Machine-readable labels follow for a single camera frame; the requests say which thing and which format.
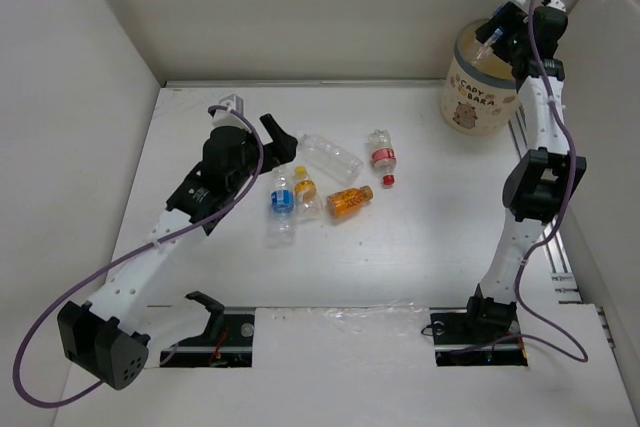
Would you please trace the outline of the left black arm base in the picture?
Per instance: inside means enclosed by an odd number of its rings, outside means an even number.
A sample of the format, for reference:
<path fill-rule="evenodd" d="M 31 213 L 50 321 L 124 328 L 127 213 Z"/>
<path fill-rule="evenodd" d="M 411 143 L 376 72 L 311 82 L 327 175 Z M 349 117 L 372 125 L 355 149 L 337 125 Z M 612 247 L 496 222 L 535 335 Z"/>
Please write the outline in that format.
<path fill-rule="evenodd" d="M 253 360 L 255 308 L 225 307 L 210 296 L 194 291 L 186 295 L 207 312 L 207 323 L 197 335 L 163 350 L 162 368 L 249 368 Z"/>

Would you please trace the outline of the blue label bottle white cap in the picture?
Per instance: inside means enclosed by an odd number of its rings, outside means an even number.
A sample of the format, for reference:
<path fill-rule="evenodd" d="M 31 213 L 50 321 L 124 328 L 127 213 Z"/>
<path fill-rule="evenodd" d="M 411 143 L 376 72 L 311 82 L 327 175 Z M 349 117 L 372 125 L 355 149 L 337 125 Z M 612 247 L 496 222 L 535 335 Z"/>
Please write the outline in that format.
<path fill-rule="evenodd" d="M 485 51 L 506 63 L 511 62 L 510 45 L 526 27 L 525 6 L 526 0 L 509 0 L 475 30 L 475 38 Z"/>

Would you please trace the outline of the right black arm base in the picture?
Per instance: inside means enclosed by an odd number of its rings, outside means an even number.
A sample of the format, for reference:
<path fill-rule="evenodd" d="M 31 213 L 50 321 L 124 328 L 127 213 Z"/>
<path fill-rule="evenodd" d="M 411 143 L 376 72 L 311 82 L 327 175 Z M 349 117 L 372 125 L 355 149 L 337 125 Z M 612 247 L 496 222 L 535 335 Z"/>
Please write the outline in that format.
<path fill-rule="evenodd" d="M 495 339 L 511 335 L 509 329 L 472 328 L 465 323 L 464 309 L 431 309 L 429 322 L 421 334 L 434 344 L 437 367 L 527 367 L 525 348 L 520 339 L 487 346 Z"/>

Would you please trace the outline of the large clear plastic bottle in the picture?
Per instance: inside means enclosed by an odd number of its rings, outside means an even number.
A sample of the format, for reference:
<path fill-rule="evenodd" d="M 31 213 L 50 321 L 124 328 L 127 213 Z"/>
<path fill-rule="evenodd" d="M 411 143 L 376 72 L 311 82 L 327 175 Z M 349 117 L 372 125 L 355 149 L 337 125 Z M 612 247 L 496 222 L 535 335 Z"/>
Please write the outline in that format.
<path fill-rule="evenodd" d="M 342 185 L 353 183 L 364 166 L 356 155 L 317 134 L 303 134 L 298 150 L 309 164 Z"/>

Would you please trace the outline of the clear bottle blue label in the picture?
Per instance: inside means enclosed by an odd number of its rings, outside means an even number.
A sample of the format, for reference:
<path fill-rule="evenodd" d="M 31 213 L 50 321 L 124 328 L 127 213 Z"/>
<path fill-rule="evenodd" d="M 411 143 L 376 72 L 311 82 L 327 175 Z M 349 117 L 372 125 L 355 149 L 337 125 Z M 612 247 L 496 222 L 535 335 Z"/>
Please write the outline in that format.
<path fill-rule="evenodd" d="M 294 242 L 295 198 L 290 175 L 286 167 L 273 170 L 270 204 L 267 220 L 267 245 L 283 247 Z"/>

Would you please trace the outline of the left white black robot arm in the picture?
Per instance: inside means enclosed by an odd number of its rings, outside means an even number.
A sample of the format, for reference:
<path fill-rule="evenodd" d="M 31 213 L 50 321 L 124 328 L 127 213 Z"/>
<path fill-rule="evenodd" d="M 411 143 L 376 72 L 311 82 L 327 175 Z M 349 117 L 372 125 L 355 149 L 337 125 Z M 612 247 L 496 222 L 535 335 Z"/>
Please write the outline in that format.
<path fill-rule="evenodd" d="M 223 304 L 197 289 L 154 318 L 146 314 L 177 256 L 209 236 L 247 194 L 257 177 L 296 157 L 297 139 L 269 115 L 255 129 L 222 125 L 211 130 L 201 160 L 189 171 L 142 248 L 116 261 L 117 272 L 81 305 L 67 302 L 57 315 L 65 356 L 115 390 L 128 387 L 146 364 L 185 339 L 212 343 L 225 328 Z"/>

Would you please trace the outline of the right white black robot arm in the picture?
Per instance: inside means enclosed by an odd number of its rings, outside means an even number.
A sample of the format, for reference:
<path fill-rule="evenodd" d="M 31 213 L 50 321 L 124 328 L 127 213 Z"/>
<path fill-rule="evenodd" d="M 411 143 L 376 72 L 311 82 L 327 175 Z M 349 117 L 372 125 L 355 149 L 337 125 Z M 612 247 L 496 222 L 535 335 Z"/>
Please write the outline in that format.
<path fill-rule="evenodd" d="M 477 342 L 510 334 L 521 305 L 524 268 L 545 244 L 547 226 L 559 223 L 586 171 L 586 160 L 577 155 L 563 122 L 565 72 L 555 52 L 567 26 L 561 0 L 543 0 L 529 11 L 510 1 L 476 31 L 477 40 L 511 68 L 526 114 L 529 146 L 505 181 L 503 232 L 462 316 L 465 334 Z"/>

